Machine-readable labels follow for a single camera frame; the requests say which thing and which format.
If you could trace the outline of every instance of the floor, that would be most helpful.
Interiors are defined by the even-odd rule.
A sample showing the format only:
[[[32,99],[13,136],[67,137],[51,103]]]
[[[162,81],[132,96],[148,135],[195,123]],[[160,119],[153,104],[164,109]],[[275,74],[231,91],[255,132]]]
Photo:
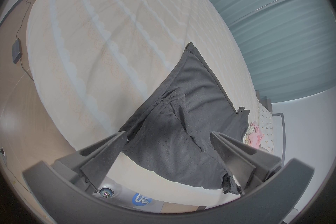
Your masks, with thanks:
[[[17,36],[23,50],[22,64],[31,75],[27,58],[26,27],[35,1],[20,2],[0,27],[0,148],[7,155],[7,167],[0,160],[0,170],[26,204],[47,223],[53,223],[28,191],[22,171],[41,160],[52,164],[56,159],[73,153],[74,149],[44,109],[34,82],[23,71],[20,61],[14,64],[11,56],[11,47],[19,30]],[[190,212],[197,208],[165,203],[162,213]]]

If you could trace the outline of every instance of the white bed sheet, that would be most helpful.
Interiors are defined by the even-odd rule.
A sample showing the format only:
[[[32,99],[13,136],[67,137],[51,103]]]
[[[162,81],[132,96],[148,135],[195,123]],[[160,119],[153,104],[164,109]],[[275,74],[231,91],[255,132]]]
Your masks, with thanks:
[[[258,120],[250,73],[208,0],[37,0],[27,25],[36,89],[79,150],[115,133],[156,90],[192,42],[236,109]],[[156,200],[211,206],[221,190],[165,180],[120,153],[108,176]]]

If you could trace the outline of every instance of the cable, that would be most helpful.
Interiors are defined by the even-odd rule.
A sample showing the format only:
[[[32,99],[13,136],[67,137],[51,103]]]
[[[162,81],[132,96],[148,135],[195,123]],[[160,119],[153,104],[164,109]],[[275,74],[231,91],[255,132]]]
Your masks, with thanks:
[[[22,67],[23,71],[25,71],[26,74],[30,77],[30,79],[31,79],[32,81],[34,81],[33,78],[28,74],[28,72],[26,71],[26,69],[24,69],[24,67],[23,67],[23,65],[22,65],[22,59],[21,59],[21,58],[20,58],[20,62],[21,62],[21,67]]]
[[[23,24],[23,20],[25,19],[26,15],[27,15],[27,12],[28,12],[28,9],[30,8],[30,5],[32,4],[31,2],[28,2],[28,0],[26,0],[26,4],[28,4],[28,3],[29,3],[29,6],[28,6],[28,8],[27,8],[27,10],[26,10],[26,13],[25,13],[24,16],[23,16],[23,19],[22,19],[22,21],[21,21],[21,26],[20,26],[19,30],[21,29],[22,24]],[[18,38],[19,30],[16,32],[15,40],[17,40],[17,38]]]
[[[7,164],[5,164],[5,168],[7,168],[7,170],[15,177],[16,181],[18,181],[24,188],[26,191],[28,191],[30,194],[31,192],[16,178],[16,176],[12,173],[12,171],[8,168]]]

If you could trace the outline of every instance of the power cord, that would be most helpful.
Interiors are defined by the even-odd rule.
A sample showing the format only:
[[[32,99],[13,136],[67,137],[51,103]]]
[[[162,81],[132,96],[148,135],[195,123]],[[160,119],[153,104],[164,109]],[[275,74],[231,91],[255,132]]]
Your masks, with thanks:
[[[1,155],[2,155],[2,158],[4,159],[4,152],[3,152],[3,149],[1,149],[1,151],[0,151],[0,153],[1,153]],[[7,168],[7,170],[15,177],[15,179],[16,179],[16,181],[17,182],[19,182],[20,183],[20,185],[22,185],[24,188],[25,188],[25,190],[26,191],[28,191],[30,194],[31,194],[31,192],[16,178],[16,176],[12,173],[12,171],[8,168],[8,166],[7,166],[7,163],[4,161],[4,163],[5,163],[5,168]]]
[[[30,5],[31,5],[31,2],[28,2],[28,0],[26,0],[26,5],[27,5],[28,3],[29,3],[29,6],[28,6],[28,8],[27,8],[27,10],[26,10],[26,13],[25,13],[24,16],[23,16],[23,19],[22,19],[22,21],[21,21],[21,26],[20,26],[20,28],[19,28],[18,31],[16,32],[15,40],[17,40],[17,38],[18,38],[19,30],[21,29],[21,27],[22,27],[22,25],[23,25],[23,20],[25,19],[26,15],[27,15],[27,12],[28,12],[28,10],[29,10],[29,8],[30,8]],[[29,73],[27,72],[27,70],[24,69],[24,67],[23,67],[23,65],[22,65],[22,59],[21,59],[21,58],[20,58],[20,62],[21,62],[21,67],[22,67],[23,71],[25,71],[25,73],[29,76],[29,78],[30,78],[32,81],[34,81],[33,78],[32,78],[32,77],[29,75]]]

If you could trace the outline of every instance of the pink cloth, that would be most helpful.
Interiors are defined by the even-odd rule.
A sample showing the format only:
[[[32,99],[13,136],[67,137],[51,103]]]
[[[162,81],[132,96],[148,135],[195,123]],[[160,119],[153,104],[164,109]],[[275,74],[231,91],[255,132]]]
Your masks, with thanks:
[[[252,122],[250,126],[254,127],[254,133],[249,134],[249,145],[254,148],[259,148],[260,141],[264,137],[264,134],[261,133],[259,126],[256,122]]]

